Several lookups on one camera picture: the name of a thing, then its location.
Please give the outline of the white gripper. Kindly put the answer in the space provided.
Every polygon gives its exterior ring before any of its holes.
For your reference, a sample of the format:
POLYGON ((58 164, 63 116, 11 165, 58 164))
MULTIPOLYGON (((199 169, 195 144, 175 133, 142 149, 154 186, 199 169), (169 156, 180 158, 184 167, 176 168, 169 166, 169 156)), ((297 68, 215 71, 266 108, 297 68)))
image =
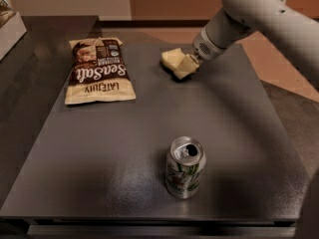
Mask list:
POLYGON ((180 57, 173 71, 174 75, 180 80, 193 74, 197 70, 200 66, 198 59, 202 61, 212 61, 225 52, 224 49, 218 47, 209 39, 205 28, 195 36, 192 46, 198 58, 192 54, 183 54, 180 57))

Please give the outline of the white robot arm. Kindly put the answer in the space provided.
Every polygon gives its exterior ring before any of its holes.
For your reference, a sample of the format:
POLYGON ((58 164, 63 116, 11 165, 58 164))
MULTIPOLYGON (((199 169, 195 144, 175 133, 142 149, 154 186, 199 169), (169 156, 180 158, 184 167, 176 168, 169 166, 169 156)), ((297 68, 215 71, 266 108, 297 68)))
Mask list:
POLYGON ((222 0, 174 74, 182 79, 194 73, 202 62, 216 59, 256 31, 319 89, 319 22, 289 8, 286 0, 222 0))

